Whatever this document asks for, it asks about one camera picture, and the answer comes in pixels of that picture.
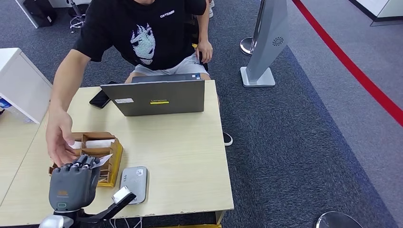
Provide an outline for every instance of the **sneaker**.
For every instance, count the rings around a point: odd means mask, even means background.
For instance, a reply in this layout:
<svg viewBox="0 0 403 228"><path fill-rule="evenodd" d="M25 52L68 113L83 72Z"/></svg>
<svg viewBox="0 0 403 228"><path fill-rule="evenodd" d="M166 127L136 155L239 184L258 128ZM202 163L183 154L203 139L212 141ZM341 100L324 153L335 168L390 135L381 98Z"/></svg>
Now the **sneaker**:
<svg viewBox="0 0 403 228"><path fill-rule="evenodd" d="M209 18L212 18L212 17L213 17L213 10L210 7Z"/></svg>
<svg viewBox="0 0 403 228"><path fill-rule="evenodd" d="M222 136L224 137L224 146L231 146L233 142L232 137L225 132L222 132Z"/></svg>

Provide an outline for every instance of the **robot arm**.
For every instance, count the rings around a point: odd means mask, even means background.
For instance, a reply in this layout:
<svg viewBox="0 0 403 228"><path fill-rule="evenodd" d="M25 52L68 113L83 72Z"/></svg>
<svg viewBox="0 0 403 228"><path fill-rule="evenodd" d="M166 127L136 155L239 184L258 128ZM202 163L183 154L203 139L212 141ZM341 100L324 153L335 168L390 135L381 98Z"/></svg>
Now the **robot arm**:
<svg viewBox="0 0 403 228"><path fill-rule="evenodd" d="M82 209L95 198L100 167L98 158L82 155L73 164L54 169L50 179L49 202L53 215L46 217L39 228L75 228L80 223L98 223L111 219L136 196L124 186L112 197L114 203L96 215L88 215Z"/></svg>

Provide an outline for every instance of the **silver power bank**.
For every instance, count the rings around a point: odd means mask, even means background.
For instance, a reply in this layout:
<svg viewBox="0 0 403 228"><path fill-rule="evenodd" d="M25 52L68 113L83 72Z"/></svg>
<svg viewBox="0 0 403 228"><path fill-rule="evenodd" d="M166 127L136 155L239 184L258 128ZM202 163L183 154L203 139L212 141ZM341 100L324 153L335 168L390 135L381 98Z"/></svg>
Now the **silver power bank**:
<svg viewBox="0 0 403 228"><path fill-rule="evenodd" d="M122 172L120 187L126 186L136 198L129 204L142 203L147 190L147 168L144 166L126 168Z"/></svg>

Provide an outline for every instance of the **gray laptop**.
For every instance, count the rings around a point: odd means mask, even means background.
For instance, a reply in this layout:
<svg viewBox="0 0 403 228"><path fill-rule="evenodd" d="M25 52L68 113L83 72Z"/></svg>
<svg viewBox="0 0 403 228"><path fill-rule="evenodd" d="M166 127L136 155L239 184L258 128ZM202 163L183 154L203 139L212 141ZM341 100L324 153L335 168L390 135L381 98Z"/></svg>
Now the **gray laptop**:
<svg viewBox="0 0 403 228"><path fill-rule="evenodd" d="M101 88L125 116L204 111L200 74L137 76L130 84Z"/></svg>

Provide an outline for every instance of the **white shorts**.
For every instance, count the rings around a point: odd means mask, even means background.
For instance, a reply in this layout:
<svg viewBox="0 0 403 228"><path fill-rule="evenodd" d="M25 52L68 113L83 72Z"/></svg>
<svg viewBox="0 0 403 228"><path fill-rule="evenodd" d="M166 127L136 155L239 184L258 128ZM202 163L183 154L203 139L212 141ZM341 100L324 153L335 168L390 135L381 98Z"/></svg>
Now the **white shorts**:
<svg viewBox="0 0 403 228"><path fill-rule="evenodd" d="M154 75L175 75L175 74L195 74L195 73L205 73L208 74L203 65L200 64L196 57L196 54L186 57L178 65L166 69L166 70L150 70L143 65L137 65L133 73L140 73L146 76Z"/></svg>

